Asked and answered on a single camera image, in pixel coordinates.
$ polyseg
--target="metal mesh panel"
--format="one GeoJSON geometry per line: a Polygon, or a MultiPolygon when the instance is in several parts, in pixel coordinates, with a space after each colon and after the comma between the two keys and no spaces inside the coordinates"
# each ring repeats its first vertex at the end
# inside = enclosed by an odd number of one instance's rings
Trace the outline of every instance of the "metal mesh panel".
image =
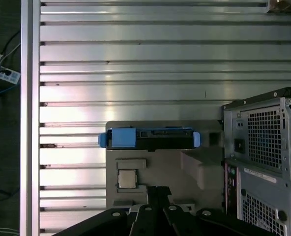
{"type": "Polygon", "coordinates": [[[251,161],[280,168],[281,129],[277,110],[249,114],[248,142],[251,161]]]}
{"type": "Polygon", "coordinates": [[[243,219],[276,235],[286,236],[285,226],[276,221],[276,211],[249,194],[243,199],[243,219]]]}

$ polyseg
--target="white label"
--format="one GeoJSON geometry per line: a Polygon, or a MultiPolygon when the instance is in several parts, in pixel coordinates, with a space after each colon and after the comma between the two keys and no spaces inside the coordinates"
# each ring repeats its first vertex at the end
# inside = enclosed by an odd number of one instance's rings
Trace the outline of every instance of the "white label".
{"type": "Polygon", "coordinates": [[[267,180],[269,182],[277,183],[277,179],[276,178],[273,178],[273,177],[270,177],[270,176],[266,176],[266,175],[264,175],[262,173],[259,173],[259,172],[256,172],[256,171],[252,171],[252,170],[249,170],[249,169],[246,169],[246,168],[244,168],[244,172],[249,173],[249,174],[251,174],[253,176],[257,176],[259,178],[263,178],[263,179],[265,179],[265,180],[267,180]]]}

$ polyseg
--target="metal bolt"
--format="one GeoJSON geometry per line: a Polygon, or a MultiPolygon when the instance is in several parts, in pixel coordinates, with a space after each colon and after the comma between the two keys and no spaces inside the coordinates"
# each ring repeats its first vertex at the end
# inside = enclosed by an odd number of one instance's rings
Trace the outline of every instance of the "metal bolt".
{"type": "Polygon", "coordinates": [[[169,206],[169,209],[170,209],[170,210],[176,210],[177,207],[175,207],[175,206],[169,206]]]}
{"type": "Polygon", "coordinates": [[[210,215],[211,215],[211,212],[208,211],[208,210],[204,210],[204,211],[203,211],[203,215],[205,215],[205,216],[210,216],[210,215]]]}
{"type": "Polygon", "coordinates": [[[285,103],[288,104],[288,105],[291,104],[291,99],[286,99],[285,103]]]}

